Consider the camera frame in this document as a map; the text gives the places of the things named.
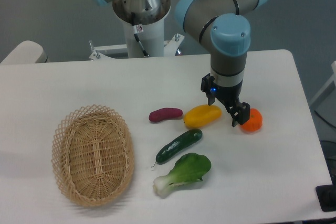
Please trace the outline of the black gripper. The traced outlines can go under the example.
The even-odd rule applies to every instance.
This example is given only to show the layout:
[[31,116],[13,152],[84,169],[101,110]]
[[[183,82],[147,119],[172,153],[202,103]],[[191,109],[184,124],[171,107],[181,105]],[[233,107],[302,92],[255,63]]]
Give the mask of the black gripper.
[[242,81],[232,87],[225,87],[215,82],[210,73],[201,80],[201,91],[207,97],[207,104],[212,105],[217,99],[232,117],[232,127],[245,124],[250,119],[250,105],[239,101]]

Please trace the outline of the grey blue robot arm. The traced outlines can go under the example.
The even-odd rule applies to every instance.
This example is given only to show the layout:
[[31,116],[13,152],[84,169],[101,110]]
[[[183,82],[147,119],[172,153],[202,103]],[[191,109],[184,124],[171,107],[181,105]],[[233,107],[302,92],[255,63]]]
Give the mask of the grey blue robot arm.
[[[163,21],[171,0],[95,0],[111,4],[122,21],[129,58],[163,56],[168,49],[163,38]],[[179,0],[175,19],[211,56],[211,71],[201,81],[208,104],[222,103],[233,125],[250,118],[250,106],[240,102],[250,24],[245,14],[268,0]]]

